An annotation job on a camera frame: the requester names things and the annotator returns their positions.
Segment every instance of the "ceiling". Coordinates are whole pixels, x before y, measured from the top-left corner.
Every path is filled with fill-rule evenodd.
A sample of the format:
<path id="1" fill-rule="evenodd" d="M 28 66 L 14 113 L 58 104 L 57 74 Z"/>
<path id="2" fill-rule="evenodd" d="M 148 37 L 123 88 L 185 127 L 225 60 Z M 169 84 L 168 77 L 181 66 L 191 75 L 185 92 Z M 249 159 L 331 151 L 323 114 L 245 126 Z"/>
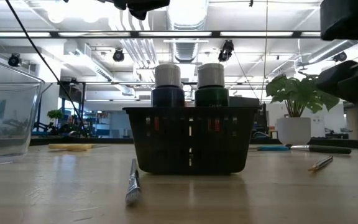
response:
<path id="1" fill-rule="evenodd" d="M 172 1 L 183 1 L 184 4 L 192 4 L 190 0 Z M 28 30 L 111 30 L 109 20 L 112 20 L 112 15 L 120 13 L 110 3 L 103 4 L 92 0 L 78 0 L 78 2 L 81 2 L 81 7 L 64 8 L 64 20 L 59 23 L 53 23 L 48 16 L 50 15 L 50 9 L 56 4 L 54 0 L 11 0 L 11 2 Z M 255 0 L 254 6 L 249 7 L 249 1 L 209 0 L 204 29 L 319 31 L 320 2 L 319 0 L 275 0 L 268 1 L 267 7 L 266 0 Z M 188 10 L 186 15 L 190 16 L 192 11 L 190 8 Z M 88 15 L 88 17 L 96 16 L 97 21 L 85 22 L 84 15 Z M 151 30 L 167 30 L 167 10 L 158 9 L 149 12 L 148 25 Z M 20 30 L 5 1 L 0 1 L 0 30 Z M 193 61 L 194 65 L 186 69 L 185 73 L 182 69 L 182 77 L 189 78 L 189 81 L 196 81 L 194 74 L 198 65 L 218 62 L 219 49 L 225 41 L 225 39 L 202 40 L 208 42 L 199 44 L 198 56 Z M 89 82 L 105 81 L 87 66 L 84 66 L 82 61 L 77 60 L 75 55 L 64 54 L 63 45 L 67 39 L 35 39 L 34 41 L 38 47 L 52 54 L 53 58 L 62 64 L 62 77 L 76 77 L 79 80 Z M 112 59 L 115 49 L 123 48 L 119 39 L 76 39 L 75 41 L 78 46 L 87 44 L 91 47 L 92 58 L 111 72 L 117 80 L 138 81 L 136 80 L 136 66 L 134 69 L 134 61 L 127 54 L 126 49 L 124 49 L 125 60 L 123 62 L 115 62 Z M 159 64 L 175 62 L 172 57 L 171 44 L 164 43 L 164 39 L 153 39 L 152 41 Z M 268 75 L 268 79 L 277 75 L 278 68 L 283 64 L 285 64 L 283 66 L 285 70 L 280 72 L 294 76 L 296 69 L 294 61 L 299 60 L 299 55 L 311 55 L 330 44 L 319 39 L 291 38 L 267 40 L 247 38 L 233 39 L 232 41 L 235 54 L 228 62 L 223 63 L 226 82 L 236 82 L 238 80 L 243 82 L 244 80 L 241 78 L 245 75 L 250 82 L 262 82 L 264 75 Z M 30 44 L 26 39 L 0 39 L 0 53 L 2 54 L 9 55 L 9 53 L 12 53 L 8 51 L 10 47 L 28 46 Z M 33 63 L 40 63 L 39 60 L 34 60 L 34 58 L 29 60 L 33 60 Z"/>

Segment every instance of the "table surface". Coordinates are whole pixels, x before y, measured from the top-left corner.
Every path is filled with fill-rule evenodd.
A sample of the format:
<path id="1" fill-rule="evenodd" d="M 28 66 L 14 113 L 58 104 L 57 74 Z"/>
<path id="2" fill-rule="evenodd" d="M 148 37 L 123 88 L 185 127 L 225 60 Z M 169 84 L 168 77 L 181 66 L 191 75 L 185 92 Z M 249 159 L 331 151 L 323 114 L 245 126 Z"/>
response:
<path id="1" fill-rule="evenodd" d="M 326 154 L 250 151 L 230 176 L 156 176 L 141 172 L 142 202 L 125 207 L 133 145 L 90 152 L 30 147 L 0 166 L 0 223 L 358 223 L 358 151 Z"/>

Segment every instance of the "yellow object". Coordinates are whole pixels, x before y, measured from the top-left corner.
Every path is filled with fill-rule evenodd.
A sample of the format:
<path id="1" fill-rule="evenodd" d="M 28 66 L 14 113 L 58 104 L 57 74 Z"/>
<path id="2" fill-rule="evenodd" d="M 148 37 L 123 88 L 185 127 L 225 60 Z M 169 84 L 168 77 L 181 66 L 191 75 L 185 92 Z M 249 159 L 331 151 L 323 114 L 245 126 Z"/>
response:
<path id="1" fill-rule="evenodd" d="M 66 149 L 70 152 L 83 152 L 92 149 L 92 144 L 49 144 L 49 149 Z"/>

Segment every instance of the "clear plastic container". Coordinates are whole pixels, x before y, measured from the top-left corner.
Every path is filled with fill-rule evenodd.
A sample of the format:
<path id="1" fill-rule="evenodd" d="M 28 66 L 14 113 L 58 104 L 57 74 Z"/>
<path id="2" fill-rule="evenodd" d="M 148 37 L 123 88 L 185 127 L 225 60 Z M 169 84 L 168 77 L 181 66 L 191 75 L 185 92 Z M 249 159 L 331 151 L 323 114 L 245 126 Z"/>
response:
<path id="1" fill-rule="evenodd" d="M 0 62 L 0 164 L 26 155 L 43 85 Z"/>

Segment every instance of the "green paint bottle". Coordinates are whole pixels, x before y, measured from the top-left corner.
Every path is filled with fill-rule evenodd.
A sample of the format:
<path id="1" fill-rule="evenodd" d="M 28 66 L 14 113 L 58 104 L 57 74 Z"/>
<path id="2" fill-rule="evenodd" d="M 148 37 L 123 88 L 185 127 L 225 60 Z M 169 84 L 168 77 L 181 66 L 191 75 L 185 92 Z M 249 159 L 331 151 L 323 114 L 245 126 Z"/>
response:
<path id="1" fill-rule="evenodd" d="M 224 88 L 224 67 L 220 63 L 207 63 L 198 67 L 195 106 L 229 106 L 229 90 Z"/>

